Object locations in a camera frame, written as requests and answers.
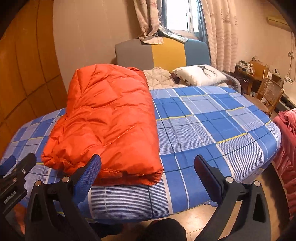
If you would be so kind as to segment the orange down puffer jacket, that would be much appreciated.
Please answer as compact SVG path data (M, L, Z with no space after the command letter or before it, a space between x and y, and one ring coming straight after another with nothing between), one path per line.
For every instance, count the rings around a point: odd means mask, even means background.
M65 114L54 125L43 164L72 175L100 156L96 186L155 185L163 174L154 104L137 68L95 64L77 69Z

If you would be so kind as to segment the red pink puffer garment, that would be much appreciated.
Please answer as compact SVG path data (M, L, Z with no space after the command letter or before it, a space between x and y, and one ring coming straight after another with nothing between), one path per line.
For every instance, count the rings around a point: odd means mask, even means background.
M295 216L295 109L281 111L273 122L280 129L280 149L274 157L275 168L283 182L290 217Z

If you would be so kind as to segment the blue plaid bed sheet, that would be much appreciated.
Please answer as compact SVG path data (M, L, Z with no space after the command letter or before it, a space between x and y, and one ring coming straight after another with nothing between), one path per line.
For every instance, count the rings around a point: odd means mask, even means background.
M278 126L228 87L151 90L164 172L152 186L93 186L79 203L82 214L100 221L142 221L202 204L214 205L194 170L201 155L224 176L253 181L280 148Z

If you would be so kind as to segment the orange wooden wardrobe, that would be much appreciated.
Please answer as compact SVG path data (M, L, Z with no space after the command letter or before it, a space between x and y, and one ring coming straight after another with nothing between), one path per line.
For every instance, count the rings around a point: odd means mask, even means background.
M53 1L1 1L1 154L21 126L66 106Z

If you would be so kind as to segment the wicker back wooden chair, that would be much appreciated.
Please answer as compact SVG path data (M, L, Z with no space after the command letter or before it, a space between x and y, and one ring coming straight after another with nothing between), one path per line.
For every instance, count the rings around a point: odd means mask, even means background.
M264 78L255 96L243 94L243 96L258 107L262 112L271 116L279 103L285 90L269 78Z

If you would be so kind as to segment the wooden desk with clutter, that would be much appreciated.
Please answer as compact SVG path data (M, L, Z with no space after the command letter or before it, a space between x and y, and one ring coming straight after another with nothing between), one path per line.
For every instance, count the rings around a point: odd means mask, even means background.
M267 65L263 65L260 61L251 60L249 62L240 60L236 63L234 77L237 78L242 86L243 93L251 94L253 85L254 92L257 92L259 85L265 78L271 79L276 83L280 83L280 75L275 71L269 70Z

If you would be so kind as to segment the white printed pillow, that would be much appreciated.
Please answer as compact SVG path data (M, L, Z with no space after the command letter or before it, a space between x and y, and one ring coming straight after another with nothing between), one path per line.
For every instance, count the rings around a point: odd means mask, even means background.
M227 80L222 72L207 64L179 67L172 73L189 86L214 86Z

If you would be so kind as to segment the beige quilted blanket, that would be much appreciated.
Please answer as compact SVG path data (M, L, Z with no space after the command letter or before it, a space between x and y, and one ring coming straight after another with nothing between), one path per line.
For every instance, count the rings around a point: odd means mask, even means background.
M165 88L178 88L186 87L186 85L179 84L168 70L162 69L160 67L155 67L149 70L143 70L149 90L165 89Z

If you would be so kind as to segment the beige patterned right curtain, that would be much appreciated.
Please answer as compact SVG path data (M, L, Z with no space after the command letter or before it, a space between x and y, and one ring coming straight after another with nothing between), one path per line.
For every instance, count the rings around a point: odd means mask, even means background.
M234 72L238 50L236 7L231 0L201 1L207 30L211 65Z

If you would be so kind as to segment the beige patterned curtain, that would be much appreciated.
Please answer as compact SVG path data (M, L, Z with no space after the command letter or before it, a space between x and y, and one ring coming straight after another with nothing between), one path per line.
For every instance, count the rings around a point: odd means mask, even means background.
M156 0L133 0L135 12L141 29L140 41L144 44L162 45L163 38L158 36L159 12Z
M207 30L211 65L234 72L238 50L236 7L231 0L201 1Z

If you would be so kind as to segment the beige patterned left curtain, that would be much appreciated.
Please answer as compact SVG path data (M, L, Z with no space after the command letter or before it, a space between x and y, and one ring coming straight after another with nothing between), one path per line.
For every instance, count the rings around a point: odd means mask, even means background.
M144 44L162 45L163 38L158 36L159 12L156 0L133 0L135 12L141 29L140 41Z

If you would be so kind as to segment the wall air conditioner unit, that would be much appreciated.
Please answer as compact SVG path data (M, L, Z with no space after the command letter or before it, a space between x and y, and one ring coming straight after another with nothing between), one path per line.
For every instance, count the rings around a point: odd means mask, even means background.
M289 32L292 31L288 23L283 19L275 18L273 16L267 16L266 21L271 26L274 26Z

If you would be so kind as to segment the bright window with frame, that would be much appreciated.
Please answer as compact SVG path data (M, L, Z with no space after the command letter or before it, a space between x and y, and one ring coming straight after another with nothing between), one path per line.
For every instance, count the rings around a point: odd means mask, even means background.
M186 38L203 40L204 17L201 1L163 1L161 23Z

